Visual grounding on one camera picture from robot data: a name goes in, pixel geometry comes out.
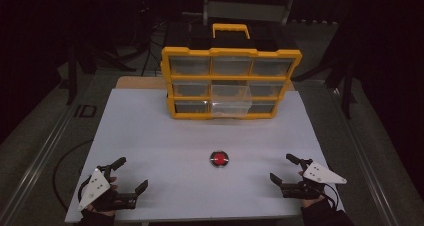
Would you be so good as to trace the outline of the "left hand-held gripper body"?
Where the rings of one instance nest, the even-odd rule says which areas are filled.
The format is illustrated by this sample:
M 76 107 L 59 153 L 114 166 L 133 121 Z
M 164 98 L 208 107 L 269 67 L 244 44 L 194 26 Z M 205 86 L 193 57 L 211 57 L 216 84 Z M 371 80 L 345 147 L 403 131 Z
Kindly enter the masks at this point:
M 137 195 L 134 193 L 120 194 L 111 186 L 111 167 L 101 166 L 94 169 L 92 175 L 85 181 L 85 191 L 79 198 L 78 211 L 91 205 L 100 212 L 134 209 Z

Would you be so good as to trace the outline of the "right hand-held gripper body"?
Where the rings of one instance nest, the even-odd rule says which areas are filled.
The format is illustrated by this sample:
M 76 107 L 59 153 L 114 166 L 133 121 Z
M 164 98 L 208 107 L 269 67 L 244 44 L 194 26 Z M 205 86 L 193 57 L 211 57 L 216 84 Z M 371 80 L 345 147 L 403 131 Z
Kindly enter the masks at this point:
M 347 180 L 312 159 L 300 159 L 302 180 L 296 184 L 284 183 L 279 187 L 284 198 L 316 199 L 324 196 L 327 184 L 346 184 Z

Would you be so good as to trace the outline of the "red round button black rim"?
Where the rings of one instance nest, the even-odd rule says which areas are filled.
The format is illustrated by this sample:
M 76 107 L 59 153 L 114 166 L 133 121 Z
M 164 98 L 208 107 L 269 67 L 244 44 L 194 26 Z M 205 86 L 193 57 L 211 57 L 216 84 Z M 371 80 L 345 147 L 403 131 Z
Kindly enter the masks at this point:
M 216 168 L 224 168 L 229 163 L 229 156 L 224 151 L 214 151 L 210 157 L 209 161 L 212 166 Z

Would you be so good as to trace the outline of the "pulled-out clear plastic drawer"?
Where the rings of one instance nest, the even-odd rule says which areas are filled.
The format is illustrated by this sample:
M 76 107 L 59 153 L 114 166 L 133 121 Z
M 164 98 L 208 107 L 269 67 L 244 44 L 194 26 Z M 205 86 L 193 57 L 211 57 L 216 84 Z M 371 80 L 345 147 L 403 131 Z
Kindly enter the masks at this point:
M 212 85 L 211 114 L 213 117 L 245 117 L 252 106 L 247 85 Z

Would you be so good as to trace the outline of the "person's left hand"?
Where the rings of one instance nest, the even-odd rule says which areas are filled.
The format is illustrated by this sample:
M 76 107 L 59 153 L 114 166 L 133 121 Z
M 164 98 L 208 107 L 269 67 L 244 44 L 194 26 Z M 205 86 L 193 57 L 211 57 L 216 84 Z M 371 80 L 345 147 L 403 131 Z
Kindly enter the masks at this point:
M 110 178 L 110 180 L 109 180 L 109 185 L 110 185 L 110 188 L 109 188 L 109 190 L 116 190 L 117 188 L 118 188 L 118 185 L 116 185 L 114 182 L 117 180 L 117 177 L 111 177 Z M 100 200 L 102 200 L 101 198 L 105 195 L 105 193 L 102 195 L 102 196 L 100 196 L 98 199 L 96 199 L 95 201 L 93 201 L 95 204 L 100 204 L 98 201 Z M 88 211 L 90 211 L 90 212 L 92 212 L 92 213 L 97 213 L 97 214 L 101 214 L 101 215 L 104 215 L 104 216 L 107 216 L 107 217 L 115 217 L 115 214 L 116 214 L 116 210 L 109 210 L 109 211 L 98 211 L 97 209 L 97 207 L 95 207 L 95 206 L 93 206 L 92 204 L 90 204 L 90 205 L 88 205 L 87 207 L 86 207 L 86 209 L 88 210 Z

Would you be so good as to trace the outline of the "person's right hand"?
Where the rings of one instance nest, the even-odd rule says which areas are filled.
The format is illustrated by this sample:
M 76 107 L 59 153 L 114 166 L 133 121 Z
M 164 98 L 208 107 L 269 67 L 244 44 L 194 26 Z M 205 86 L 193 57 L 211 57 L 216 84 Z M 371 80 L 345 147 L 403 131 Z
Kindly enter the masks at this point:
M 320 201 L 322 201 L 324 199 L 325 199 L 325 197 L 322 196 L 322 195 L 320 195 L 316 199 L 301 199 L 300 202 L 301 202 L 301 205 L 302 205 L 303 208 L 307 208 L 307 207 L 310 207 L 313 204 L 318 203 L 318 202 L 320 202 Z

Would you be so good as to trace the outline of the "black tripod stand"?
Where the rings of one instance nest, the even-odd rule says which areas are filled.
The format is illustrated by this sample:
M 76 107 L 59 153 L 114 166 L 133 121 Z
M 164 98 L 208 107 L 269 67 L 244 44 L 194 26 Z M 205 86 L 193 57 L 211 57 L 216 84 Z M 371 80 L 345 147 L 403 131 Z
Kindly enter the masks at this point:
M 93 44 L 75 41 L 68 48 L 68 78 L 60 84 L 61 88 L 68 90 L 67 105 L 71 105 L 75 101 L 78 93 L 77 65 L 80 65 L 85 70 L 88 66 L 89 58 L 96 57 L 121 71 L 132 72 L 133 68 L 126 66 L 124 61 L 134 59 L 141 54 L 141 51 L 136 51 L 128 55 L 112 57 L 108 53 L 96 48 Z
M 293 81 L 301 82 L 329 69 L 330 73 L 324 84 L 327 88 L 333 89 L 342 86 L 341 110 L 347 119 L 351 118 L 350 100 L 354 71 L 353 56 L 357 46 L 354 33 L 355 24 L 344 20 L 339 24 L 319 64 L 313 69 L 293 78 Z

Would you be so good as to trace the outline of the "group of closed clear drawers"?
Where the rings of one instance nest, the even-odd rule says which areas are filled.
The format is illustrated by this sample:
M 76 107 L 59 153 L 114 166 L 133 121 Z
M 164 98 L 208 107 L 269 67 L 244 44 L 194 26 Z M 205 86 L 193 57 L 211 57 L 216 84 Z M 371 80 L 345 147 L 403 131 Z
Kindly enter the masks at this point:
M 211 86 L 247 85 L 252 106 L 247 115 L 240 118 L 270 118 L 284 97 L 293 63 L 290 58 L 172 56 L 169 58 L 169 110 L 177 118 L 233 118 L 212 116 Z

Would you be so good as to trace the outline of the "yellow black drawer organizer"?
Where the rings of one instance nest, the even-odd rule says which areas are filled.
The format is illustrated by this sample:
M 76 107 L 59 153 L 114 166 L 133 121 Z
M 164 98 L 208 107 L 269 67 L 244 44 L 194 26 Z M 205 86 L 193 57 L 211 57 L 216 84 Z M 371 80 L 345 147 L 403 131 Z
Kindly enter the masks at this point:
M 224 23 L 207 26 L 182 22 L 172 23 L 168 26 L 161 52 L 161 73 L 166 83 L 167 95 L 170 86 L 169 58 L 172 56 L 290 58 L 294 63 L 288 73 L 285 93 L 291 85 L 291 76 L 302 59 L 300 49 L 281 26 Z M 166 100 L 172 118 L 195 119 L 175 117 L 169 110 L 167 97 Z

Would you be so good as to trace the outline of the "aluminium floor rail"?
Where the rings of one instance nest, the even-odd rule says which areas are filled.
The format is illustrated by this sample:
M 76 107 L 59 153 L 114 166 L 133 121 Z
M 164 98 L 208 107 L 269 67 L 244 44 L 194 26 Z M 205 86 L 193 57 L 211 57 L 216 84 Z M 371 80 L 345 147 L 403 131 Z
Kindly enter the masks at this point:
M 363 148 L 359 136 L 353 127 L 352 122 L 345 116 L 341 109 L 342 96 L 338 89 L 328 89 L 331 101 L 336 107 L 336 112 L 341 118 L 342 124 L 346 128 L 349 138 L 353 143 L 354 155 L 357 159 L 367 187 L 370 191 L 374 204 L 379 212 L 380 218 L 384 226 L 400 226 L 399 221 L 396 219 L 395 213 L 386 197 L 382 185 L 368 159 L 366 152 Z
M 75 114 L 101 113 L 109 93 L 92 83 L 67 105 L 67 92 L 55 88 L 0 144 L 0 226 L 71 226 L 65 208 L 99 119 Z

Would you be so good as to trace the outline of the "grey metal frame stand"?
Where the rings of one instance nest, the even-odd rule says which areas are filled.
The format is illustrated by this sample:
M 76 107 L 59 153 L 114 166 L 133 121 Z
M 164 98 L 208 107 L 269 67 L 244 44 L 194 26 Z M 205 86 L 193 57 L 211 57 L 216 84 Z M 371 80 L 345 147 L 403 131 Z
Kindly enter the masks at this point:
M 293 2 L 286 0 L 283 5 L 271 5 L 203 0 L 202 23 L 207 25 L 212 18 L 222 18 L 286 25 Z

